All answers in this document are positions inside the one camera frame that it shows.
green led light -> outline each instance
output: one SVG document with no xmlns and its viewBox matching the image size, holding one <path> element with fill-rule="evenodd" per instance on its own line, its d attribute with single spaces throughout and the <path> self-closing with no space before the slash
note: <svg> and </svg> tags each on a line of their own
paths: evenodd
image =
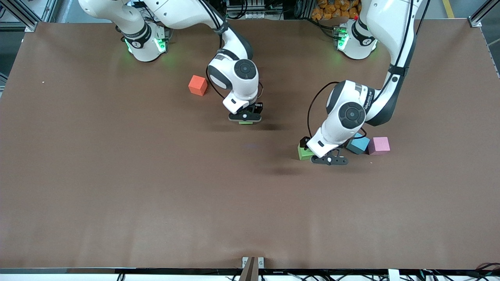
<svg viewBox="0 0 500 281">
<path fill-rule="evenodd" d="M 129 42 L 125 40 L 126 46 L 128 47 L 128 52 L 132 54 L 132 49 L 130 49 Z"/>
<path fill-rule="evenodd" d="M 349 40 L 349 34 L 346 34 L 342 39 L 338 41 L 338 49 L 344 50 L 348 40 Z"/>
<path fill-rule="evenodd" d="M 160 51 L 160 53 L 163 53 L 167 50 L 166 44 L 162 40 L 155 39 L 154 42 L 156 43 L 156 46 L 158 47 L 158 51 Z"/>
</svg>

green cube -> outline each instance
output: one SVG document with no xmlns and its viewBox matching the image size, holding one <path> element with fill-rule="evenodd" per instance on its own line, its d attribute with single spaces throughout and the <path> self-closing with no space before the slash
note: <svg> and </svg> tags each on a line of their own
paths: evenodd
<svg viewBox="0 0 500 281">
<path fill-rule="evenodd" d="M 297 149 L 298 149 L 298 158 L 301 161 L 303 161 L 303 160 L 309 160 L 314 155 L 314 153 L 309 148 L 307 148 L 307 149 L 304 150 L 304 148 L 301 147 L 300 144 L 297 146 Z"/>
</svg>

wire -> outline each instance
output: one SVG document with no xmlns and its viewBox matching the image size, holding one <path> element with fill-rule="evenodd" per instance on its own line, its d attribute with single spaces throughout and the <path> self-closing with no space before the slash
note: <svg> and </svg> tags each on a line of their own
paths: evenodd
<svg viewBox="0 0 500 281">
<path fill-rule="evenodd" d="M 422 23 L 424 22 L 424 18 L 426 17 L 427 9 L 429 8 L 430 2 L 431 2 L 431 0 L 427 0 L 427 3 L 425 4 L 425 9 L 423 9 L 422 18 L 420 19 L 420 22 L 418 23 L 418 27 L 416 28 L 415 36 L 419 35 L 420 27 L 422 26 Z"/>
<path fill-rule="evenodd" d="M 488 264 L 485 264 L 484 266 L 476 268 L 475 271 L 482 271 L 482 270 L 487 269 L 487 268 L 492 267 L 492 266 L 500 266 L 500 263 L 498 263 L 498 262 L 488 263 Z"/>
<path fill-rule="evenodd" d="M 124 281 L 124 280 L 125 280 L 125 273 L 118 274 L 118 278 L 116 278 L 116 281 Z"/>
<path fill-rule="evenodd" d="M 331 39 L 337 39 L 337 40 L 342 39 L 342 37 L 340 37 L 340 36 L 333 36 L 333 35 L 328 34 L 328 33 L 327 33 L 324 29 L 323 29 L 323 27 L 321 27 L 321 26 L 319 27 L 319 29 L 320 29 L 320 30 L 321 30 L 321 31 L 322 31 L 322 32 L 323 32 L 323 33 L 324 33 L 327 37 L 329 37 L 329 38 L 331 38 Z"/>
<path fill-rule="evenodd" d="M 222 98 L 222 99 L 225 99 L 226 97 L 223 96 L 215 87 L 214 87 L 214 84 L 212 84 L 212 80 L 210 80 L 209 78 L 209 66 L 207 65 L 206 66 L 206 69 L 205 69 L 205 75 L 206 75 L 206 79 L 208 80 L 208 82 L 210 83 L 210 86 L 212 86 L 212 88 L 215 90 L 215 92 Z"/>
<path fill-rule="evenodd" d="M 149 8 L 145 8 L 146 9 L 146 12 L 149 14 L 149 16 L 151 17 L 151 20 L 154 22 L 155 21 L 155 16 L 151 13 L 150 9 Z"/>
<path fill-rule="evenodd" d="M 353 140 L 362 139 L 362 138 L 364 138 L 364 137 L 366 137 L 366 136 L 368 135 L 368 134 L 367 134 L 367 131 L 365 131 L 365 129 L 363 129 L 363 127 L 361 127 L 360 129 L 361 129 L 361 131 L 363 131 L 363 135 L 362 135 L 362 136 L 353 137 L 353 138 L 352 138 Z M 364 276 L 364 277 L 366 277 L 366 278 L 368 278 L 368 279 L 371 279 L 371 280 L 373 280 L 373 281 L 377 281 L 377 280 L 375 280 L 375 279 L 373 279 L 373 278 L 370 278 L 370 277 L 368 277 L 368 276 Z"/>
<path fill-rule="evenodd" d="M 313 107 L 314 101 L 321 94 L 321 92 L 323 92 L 323 90 L 326 89 L 326 87 L 328 87 L 332 84 L 338 84 L 338 83 L 339 82 L 334 81 L 334 82 L 330 82 L 330 83 L 326 84 L 325 86 L 323 86 L 323 88 L 321 88 L 321 90 L 319 90 L 319 92 L 317 92 L 317 94 L 312 99 L 311 104 L 309 105 L 309 109 L 307 110 L 307 131 L 309 132 L 309 137 L 311 137 L 311 138 L 313 137 L 313 134 L 311 134 L 311 126 L 309 126 L 309 115 L 311 114 L 311 108 Z"/>
<path fill-rule="evenodd" d="M 241 4 L 241 11 L 239 12 L 239 14 L 236 17 L 227 16 L 227 18 L 231 20 L 239 20 L 243 18 L 243 16 L 247 13 L 248 8 L 249 8 L 248 0 L 245 0 L 245 2 Z"/>
<path fill-rule="evenodd" d="M 257 99 L 262 97 L 262 93 L 264 93 L 264 86 L 262 85 L 262 83 L 259 81 L 258 84 L 260 85 L 260 94 L 257 96 Z"/>
<path fill-rule="evenodd" d="M 324 28 L 324 29 L 327 29 L 327 30 L 333 30 L 334 28 L 332 26 L 326 26 L 326 25 L 322 25 L 320 24 L 319 22 L 311 19 L 311 18 L 308 18 L 308 17 L 301 17 L 299 18 L 299 20 L 306 20 L 308 22 L 310 22 L 311 24 L 317 26 L 317 27 L 320 27 L 320 28 Z"/>
<path fill-rule="evenodd" d="M 221 27 L 221 25 L 219 24 L 219 21 L 216 20 L 217 16 L 214 14 L 213 11 L 210 10 L 210 8 L 208 8 L 205 4 L 205 2 L 203 0 L 198 0 L 198 2 L 203 6 L 203 8 L 205 9 L 206 13 L 210 16 L 210 18 L 212 19 L 212 22 L 213 24 L 215 25 L 215 28 L 216 29 L 219 29 Z"/>
<path fill-rule="evenodd" d="M 404 32 L 403 44 L 401 46 L 401 49 L 399 50 L 399 54 L 397 55 L 397 59 L 396 59 L 396 62 L 394 64 L 395 67 L 398 66 L 398 63 L 400 62 L 401 55 L 403 54 L 403 49 L 405 48 L 406 38 L 408 37 L 408 30 L 410 29 L 410 22 L 412 21 L 413 1 L 414 0 L 411 0 L 411 2 L 410 2 L 408 22 L 406 24 L 406 31 Z M 382 96 L 382 94 L 384 93 L 384 90 L 386 89 L 387 85 L 389 84 L 389 82 L 391 81 L 392 78 L 393 78 L 393 74 L 391 73 L 390 76 L 389 76 L 389 78 L 387 79 L 387 81 L 383 85 L 382 89 L 380 90 L 380 93 L 371 102 L 372 104 L 374 102 L 376 102 L 380 98 L 380 96 Z"/>
<path fill-rule="evenodd" d="M 5 12 L 6 12 L 6 11 L 7 11 L 7 9 L 6 9 L 6 8 L 4 8 L 4 7 L 2 7 L 2 6 L 0 5 L 0 12 L 2 12 L 2 13 L 1 13 L 1 15 L 0 15 L 0 19 L 1 19 L 4 15 L 5 15 Z"/>
</svg>

floor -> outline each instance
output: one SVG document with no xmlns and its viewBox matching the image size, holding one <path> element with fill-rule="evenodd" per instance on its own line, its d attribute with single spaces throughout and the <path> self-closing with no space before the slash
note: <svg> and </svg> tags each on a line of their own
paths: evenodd
<svg viewBox="0 0 500 281">
<path fill-rule="evenodd" d="M 472 15 L 484 0 L 429 0 L 426 19 L 467 18 Z M 32 0 L 27 4 L 38 14 L 47 0 Z M 417 18 L 422 17 L 424 9 L 418 11 Z M 5 13 L 1 21 L 12 21 L 12 16 Z M 59 11 L 52 19 L 58 23 L 109 23 L 106 19 L 96 19 L 86 14 L 78 4 L 78 0 L 60 0 Z M 481 21 L 482 31 L 488 44 L 491 56 L 496 65 L 500 65 L 500 4 L 494 7 Z M 0 72 L 8 75 L 16 57 L 22 32 L 0 32 Z"/>
</svg>

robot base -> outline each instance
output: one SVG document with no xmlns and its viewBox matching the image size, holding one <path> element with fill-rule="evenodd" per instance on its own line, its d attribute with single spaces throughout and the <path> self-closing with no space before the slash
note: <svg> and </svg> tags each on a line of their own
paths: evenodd
<svg viewBox="0 0 500 281">
<path fill-rule="evenodd" d="M 349 58 L 362 60 L 368 57 L 370 53 L 375 50 L 377 40 L 367 39 L 370 40 L 370 42 L 363 43 L 368 43 L 368 45 L 361 45 L 360 42 L 352 35 L 352 28 L 355 22 L 356 21 L 354 19 L 350 19 L 346 23 L 342 23 L 338 28 L 340 31 L 336 34 L 336 36 L 340 36 L 342 38 L 335 40 L 334 42 L 337 50 L 341 51 Z"/>
<path fill-rule="evenodd" d="M 152 62 L 161 54 L 167 52 L 168 40 L 165 37 L 165 27 L 156 25 L 153 22 L 147 22 L 151 28 L 151 35 L 148 41 L 141 48 L 135 48 L 125 40 L 128 46 L 128 52 L 131 53 L 140 62 Z"/>
</svg>

